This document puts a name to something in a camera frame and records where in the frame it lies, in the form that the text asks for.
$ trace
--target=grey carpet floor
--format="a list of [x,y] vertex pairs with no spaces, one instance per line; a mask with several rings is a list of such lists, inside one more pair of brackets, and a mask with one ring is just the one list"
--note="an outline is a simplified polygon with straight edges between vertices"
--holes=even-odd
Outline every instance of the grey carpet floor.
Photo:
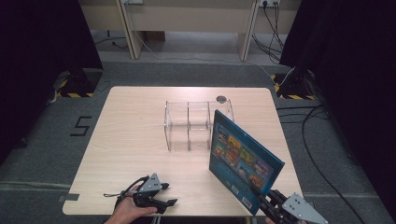
[[[266,68],[270,74],[288,72],[279,66]],[[319,100],[278,99],[271,79],[255,65],[188,63],[104,63],[104,73],[92,98],[58,98],[47,106],[27,136],[28,146],[12,150],[0,167],[1,223],[102,223],[106,219],[106,216],[66,216],[59,199],[67,194],[73,182],[113,86],[270,89],[305,198],[330,223],[360,223],[308,157],[302,120],[309,109],[280,109],[319,105]],[[75,129],[81,116],[91,117],[80,123],[90,128],[85,136],[71,136],[81,132]],[[339,133],[323,108],[305,124],[304,137],[322,173],[343,193],[365,223],[393,223],[363,170],[348,157]]]

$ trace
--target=picture book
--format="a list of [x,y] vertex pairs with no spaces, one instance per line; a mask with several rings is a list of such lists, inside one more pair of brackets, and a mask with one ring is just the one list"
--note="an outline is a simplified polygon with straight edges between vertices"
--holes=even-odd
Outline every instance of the picture book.
[[209,170],[256,215],[259,196],[266,195],[285,163],[234,122],[215,111]]

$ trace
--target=black curtain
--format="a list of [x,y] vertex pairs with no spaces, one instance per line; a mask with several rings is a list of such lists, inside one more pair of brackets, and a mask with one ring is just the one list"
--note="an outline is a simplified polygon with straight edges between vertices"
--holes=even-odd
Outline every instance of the black curtain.
[[[348,149],[396,220],[396,1],[332,1],[324,21],[329,2],[302,1],[280,63],[308,61]],[[325,35],[318,24],[329,24]],[[312,36],[323,38],[315,45]]]
[[102,64],[78,0],[0,1],[1,160],[26,136],[63,71]]

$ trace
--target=acrylic divider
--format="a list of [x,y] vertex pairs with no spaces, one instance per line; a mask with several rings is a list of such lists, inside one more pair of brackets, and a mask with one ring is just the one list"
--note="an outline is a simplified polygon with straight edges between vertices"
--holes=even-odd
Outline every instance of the acrylic divider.
[[164,132],[169,151],[209,150],[215,110],[233,120],[230,100],[166,102]]

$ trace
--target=illustrated cover image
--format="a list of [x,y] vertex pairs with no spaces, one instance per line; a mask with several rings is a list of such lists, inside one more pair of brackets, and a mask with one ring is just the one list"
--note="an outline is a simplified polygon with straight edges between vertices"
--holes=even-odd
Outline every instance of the illustrated cover image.
[[209,170],[252,214],[260,208],[258,195],[266,195],[284,162],[250,137],[230,119],[215,112]]

